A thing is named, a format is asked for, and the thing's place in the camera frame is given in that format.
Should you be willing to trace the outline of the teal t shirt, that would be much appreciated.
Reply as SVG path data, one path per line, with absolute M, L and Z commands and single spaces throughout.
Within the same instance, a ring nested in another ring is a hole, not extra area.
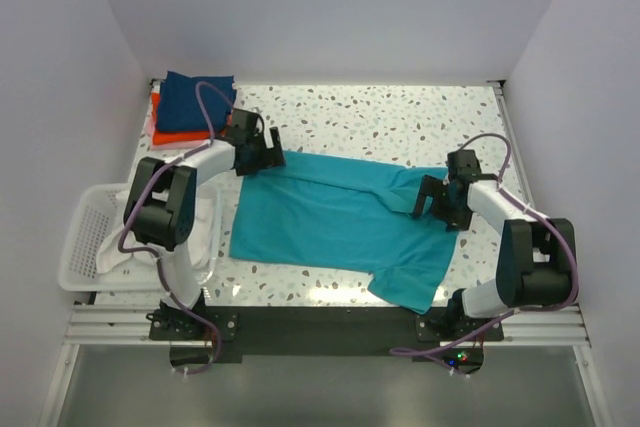
M 285 166 L 244 178 L 229 254 L 367 273 L 373 295 L 424 314 L 457 235 L 428 212 L 411 214 L 422 179 L 445 175 L 443 167 L 289 152 Z

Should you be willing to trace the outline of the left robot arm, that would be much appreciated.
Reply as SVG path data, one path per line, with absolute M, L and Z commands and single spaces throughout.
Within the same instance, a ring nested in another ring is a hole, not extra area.
M 122 253 L 144 253 L 156 267 L 165 298 L 158 309 L 160 327 L 173 328 L 185 339 L 221 337 L 217 327 L 196 308 L 202 289 L 193 274 L 187 248 L 196 218 L 198 188 L 213 177 L 237 176 L 286 165 L 280 132 L 263 117 L 234 109 L 220 136 L 173 160 L 142 158 L 135 172 L 118 241 Z

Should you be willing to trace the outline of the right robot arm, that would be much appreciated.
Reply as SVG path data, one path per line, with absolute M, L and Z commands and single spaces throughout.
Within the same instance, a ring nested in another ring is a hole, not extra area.
M 422 178 L 412 216 L 466 231 L 479 216 L 500 236 L 492 279 L 455 291 L 443 308 L 430 310 L 424 330 L 438 340 L 466 340 L 483 324 L 518 311 L 554 311 L 575 302 L 579 292 L 575 231 L 564 218 L 550 218 L 510 193 L 499 174 L 482 171 L 474 151 L 447 156 L 447 174 Z

